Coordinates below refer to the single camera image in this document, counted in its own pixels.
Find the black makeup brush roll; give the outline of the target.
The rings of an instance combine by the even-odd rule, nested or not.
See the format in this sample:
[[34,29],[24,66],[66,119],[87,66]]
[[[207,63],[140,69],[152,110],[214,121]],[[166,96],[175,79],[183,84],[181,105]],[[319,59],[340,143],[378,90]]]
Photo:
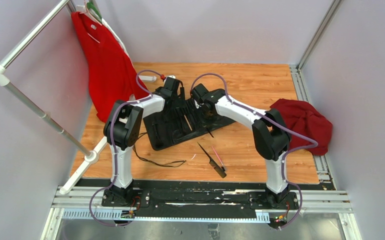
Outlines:
[[[190,131],[184,115],[187,116],[193,129],[192,131]],[[211,127],[212,131],[215,131],[235,122],[225,116],[221,116],[220,119],[201,119],[198,108],[196,108],[192,98],[185,99],[184,108],[163,109],[161,112],[144,117],[143,121],[151,147],[155,151],[160,151],[208,134],[206,126]],[[156,135],[153,124],[158,124],[160,138],[163,141],[161,148],[156,147]]]

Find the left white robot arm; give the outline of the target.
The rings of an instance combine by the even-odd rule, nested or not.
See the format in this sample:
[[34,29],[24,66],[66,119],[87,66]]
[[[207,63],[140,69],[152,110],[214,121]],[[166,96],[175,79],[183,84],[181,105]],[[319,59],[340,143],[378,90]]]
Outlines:
[[127,102],[117,100],[114,103],[103,133],[112,153],[113,173],[107,189],[120,206],[127,207],[134,200],[132,151],[139,137],[143,118],[162,112],[178,98],[185,98],[183,83],[173,76],[168,76],[164,79],[162,87],[146,97]]

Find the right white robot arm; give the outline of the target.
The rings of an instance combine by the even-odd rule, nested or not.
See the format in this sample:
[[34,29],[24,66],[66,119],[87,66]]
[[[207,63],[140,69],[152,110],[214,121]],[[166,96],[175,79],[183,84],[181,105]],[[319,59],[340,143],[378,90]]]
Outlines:
[[224,89],[207,90],[198,84],[190,90],[190,96],[206,114],[227,117],[252,131],[256,151],[265,160],[267,180],[266,202],[272,208],[285,204],[289,184],[285,180],[282,157],[288,150],[291,135],[286,132],[286,125],[276,109],[268,113],[237,101]]

